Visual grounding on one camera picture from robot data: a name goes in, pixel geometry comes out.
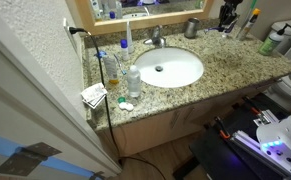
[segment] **cup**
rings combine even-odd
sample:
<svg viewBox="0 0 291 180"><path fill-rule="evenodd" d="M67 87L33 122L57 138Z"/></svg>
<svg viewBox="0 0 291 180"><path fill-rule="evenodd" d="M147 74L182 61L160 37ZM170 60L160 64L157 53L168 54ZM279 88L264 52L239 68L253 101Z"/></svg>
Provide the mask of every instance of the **cup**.
<svg viewBox="0 0 291 180"><path fill-rule="evenodd" d="M189 18L186 24L184 36L188 39L196 37L199 20L197 18Z"/></svg>

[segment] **bottle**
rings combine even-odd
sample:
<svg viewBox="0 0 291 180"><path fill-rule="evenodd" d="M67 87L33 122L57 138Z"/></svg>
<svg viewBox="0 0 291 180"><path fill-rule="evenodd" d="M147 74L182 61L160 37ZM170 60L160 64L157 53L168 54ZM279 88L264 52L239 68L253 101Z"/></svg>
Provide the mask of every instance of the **bottle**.
<svg viewBox="0 0 291 180"><path fill-rule="evenodd" d="M108 7L108 3L105 2L103 5L103 13L104 13L104 20L109 20L109 12L110 12L110 9Z"/></svg>
<svg viewBox="0 0 291 180"><path fill-rule="evenodd" d="M109 78L109 83L111 83L111 84L119 83L118 78L117 78L117 68L116 68L115 59L110 58L107 55L104 55L103 62L105 65L106 74Z"/></svg>
<svg viewBox="0 0 291 180"><path fill-rule="evenodd" d="M251 28L253 27L254 23L257 20L257 17L259 15L261 11L259 9L254 9L253 11L253 15L251 17L251 19L247 22L247 24L244 26L244 28L242 28L239 33L237 34L237 39L239 39L240 41L244 40L247 33L251 30Z"/></svg>
<svg viewBox="0 0 291 180"><path fill-rule="evenodd" d="M278 44L283 41L283 34L285 33L285 29L287 27L291 28L291 25L286 23L283 29L277 31L277 33L272 33L269 37L267 37L264 43L258 49L258 53L264 56L271 55L273 50L278 46Z"/></svg>
<svg viewBox="0 0 291 180"><path fill-rule="evenodd" d="M195 8L196 9L203 9L203 7L204 7L204 0L197 0L195 2Z"/></svg>
<svg viewBox="0 0 291 180"><path fill-rule="evenodd" d="M133 45L133 40L132 40L131 27L129 26L129 21L127 21L127 24L126 24L126 38L127 38L128 53L131 54L134 52L134 45Z"/></svg>
<svg viewBox="0 0 291 180"><path fill-rule="evenodd" d="M137 104L137 99L141 94L141 73L135 65L130 67L127 74L128 95L132 98L131 103Z"/></svg>
<svg viewBox="0 0 291 180"><path fill-rule="evenodd" d="M124 61L129 60L127 40L121 39L121 55Z"/></svg>
<svg viewBox="0 0 291 180"><path fill-rule="evenodd" d="M123 18L123 12L122 12L122 3L120 1L116 1L116 18L122 19Z"/></svg>
<svg viewBox="0 0 291 180"><path fill-rule="evenodd" d="M98 1L97 0L91 0L91 3L92 3L92 8L93 8L94 14L95 14L95 20L97 22L102 21L102 12L99 9Z"/></svg>

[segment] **toothbrush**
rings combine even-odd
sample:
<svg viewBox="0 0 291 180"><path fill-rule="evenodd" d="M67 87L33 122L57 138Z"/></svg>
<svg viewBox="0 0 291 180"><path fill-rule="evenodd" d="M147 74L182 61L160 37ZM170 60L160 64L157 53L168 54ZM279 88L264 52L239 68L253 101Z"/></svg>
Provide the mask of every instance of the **toothbrush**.
<svg viewBox="0 0 291 180"><path fill-rule="evenodd" d="M121 64L121 62L118 60L118 58L117 58L117 56L116 56L115 54L114 54L114 57L115 57L115 59L116 59L116 61L117 61L117 64L118 64L119 69L121 70L122 74L123 74L123 75L127 74L126 71L122 68L122 64Z"/></svg>

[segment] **electrical outlet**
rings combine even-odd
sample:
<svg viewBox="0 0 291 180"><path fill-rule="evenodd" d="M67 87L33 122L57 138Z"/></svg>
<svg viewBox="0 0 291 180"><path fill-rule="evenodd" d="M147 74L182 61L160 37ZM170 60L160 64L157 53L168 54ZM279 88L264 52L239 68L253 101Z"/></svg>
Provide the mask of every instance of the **electrical outlet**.
<svg viewBox="0 0 291 180"><path fill-rule="evenodd" d="M72 45L73 45L73 48L75 50L75 52L77 53L77 46L76 46L76 42L74 40L74 37L73 35L69 32L69 25L68 25L68 22L66 20L66 18L63 19L63 26L64 26L64 30L69 38L69 40L71 41Z"/></svg>

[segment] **floor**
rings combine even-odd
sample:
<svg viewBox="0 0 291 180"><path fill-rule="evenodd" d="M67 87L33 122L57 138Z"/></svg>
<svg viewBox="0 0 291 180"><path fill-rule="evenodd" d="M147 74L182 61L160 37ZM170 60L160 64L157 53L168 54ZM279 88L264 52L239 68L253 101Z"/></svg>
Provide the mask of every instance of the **floor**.
<svg viewBox="0 0 291 180"><path fill-rule="evenodd" d="M165 143L155 148L143 151L131 157L146 160L159 168L166 180L174 180L172 173L182 163L190 159L191 152L188 145L203 132L198 132L178 140ZM160 173L152 166L133 159L126 159L123 172L116 177L108 180L163 180ZM3 177L0 180L20 180L19 178ZM204 169L196 167L184 180L208 180Z"/></svg>

